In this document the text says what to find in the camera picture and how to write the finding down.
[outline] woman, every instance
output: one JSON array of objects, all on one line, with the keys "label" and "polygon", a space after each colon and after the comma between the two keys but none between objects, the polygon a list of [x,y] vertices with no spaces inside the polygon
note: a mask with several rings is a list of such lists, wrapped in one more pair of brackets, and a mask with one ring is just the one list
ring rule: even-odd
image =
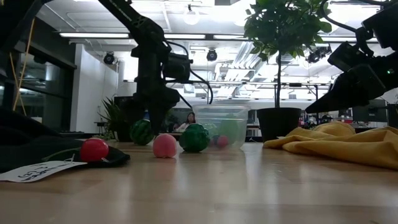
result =
[{"label": "woman", "polygon": [[178,127],[175,132],[184,132],[186,130],[186,128],[190,125],[190,124],[195,124],[197,121],[195,120],[195,114],[194,112],[191,112],[188,114],[187,116],[187,120],[181,124],[180,127]]}]

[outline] wooden table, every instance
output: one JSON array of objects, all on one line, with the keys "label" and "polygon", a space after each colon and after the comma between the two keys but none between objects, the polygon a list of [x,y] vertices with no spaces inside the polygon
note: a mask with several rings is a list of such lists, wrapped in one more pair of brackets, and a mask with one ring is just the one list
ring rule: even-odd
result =
[{"label": "wooden table", "polygon": [[261,149],[179,153],[116,143],[131,162],[0,183],[4,224],[396,224],[398,173]]}]

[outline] clear plastic bin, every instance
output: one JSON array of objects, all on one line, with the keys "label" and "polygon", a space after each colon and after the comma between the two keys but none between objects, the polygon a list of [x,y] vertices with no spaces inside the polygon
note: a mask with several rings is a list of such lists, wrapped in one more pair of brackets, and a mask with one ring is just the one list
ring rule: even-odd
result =
[{"label": "clear plastic bin", "polygon": [[195,105],[193,112],[198,124],[209,130],[210,147],[217,147],[220,136],[228,139],[228,147],[239,149],[246,138],[248,106]]}]

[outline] white paper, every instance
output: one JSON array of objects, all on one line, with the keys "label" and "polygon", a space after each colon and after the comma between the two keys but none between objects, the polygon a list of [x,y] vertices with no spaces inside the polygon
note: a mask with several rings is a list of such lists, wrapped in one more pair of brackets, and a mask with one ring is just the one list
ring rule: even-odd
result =
[{"label": "white paper", "polygon": [[49,161],[39,164],[24,166],[0,174],[0,181],[18,183],[35,182],[62,170],[87,164],[86,162]]}]

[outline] yellow towel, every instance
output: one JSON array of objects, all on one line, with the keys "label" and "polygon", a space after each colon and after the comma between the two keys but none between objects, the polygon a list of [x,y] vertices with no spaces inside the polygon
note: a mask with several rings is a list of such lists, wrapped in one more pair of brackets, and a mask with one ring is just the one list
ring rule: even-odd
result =
[{"label": "yellow towel", "polygon": [[398,169],[398,129],[392,127],[355,134],[350,125],[335,121],[314,130],[296,128],[283,139],[266,141],[264,148]]}]

